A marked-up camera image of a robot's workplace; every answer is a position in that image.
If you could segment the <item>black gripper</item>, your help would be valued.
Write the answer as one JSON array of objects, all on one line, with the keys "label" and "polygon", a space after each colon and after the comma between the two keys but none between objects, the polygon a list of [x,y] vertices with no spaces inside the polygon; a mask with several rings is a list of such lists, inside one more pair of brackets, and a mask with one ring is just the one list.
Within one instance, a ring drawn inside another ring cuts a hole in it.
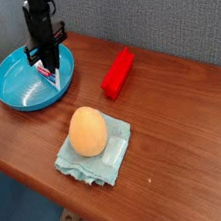
[{"label": "black gripper", "polygon": [[59,45],[67,38],[64,22],[52,22],[56,7],[54,0],[25,0],[22,6],[29,34],[24,48],[28,64],[41,61],[52,74],[60,67]]}]

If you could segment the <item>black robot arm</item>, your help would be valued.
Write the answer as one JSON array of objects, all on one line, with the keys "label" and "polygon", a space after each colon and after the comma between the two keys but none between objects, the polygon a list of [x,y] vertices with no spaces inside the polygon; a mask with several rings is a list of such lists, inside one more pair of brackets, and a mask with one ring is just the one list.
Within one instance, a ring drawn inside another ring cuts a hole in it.
[{"label": "black robot arm", "polygon": [[63,21],[52,22],[56,12],[54,0],[24,0],[22,6],[28,28],[28,39],[24,53],[28,64],[40,61],[46,70],[55,74],[60,67],[59,44],[66,40]]}]

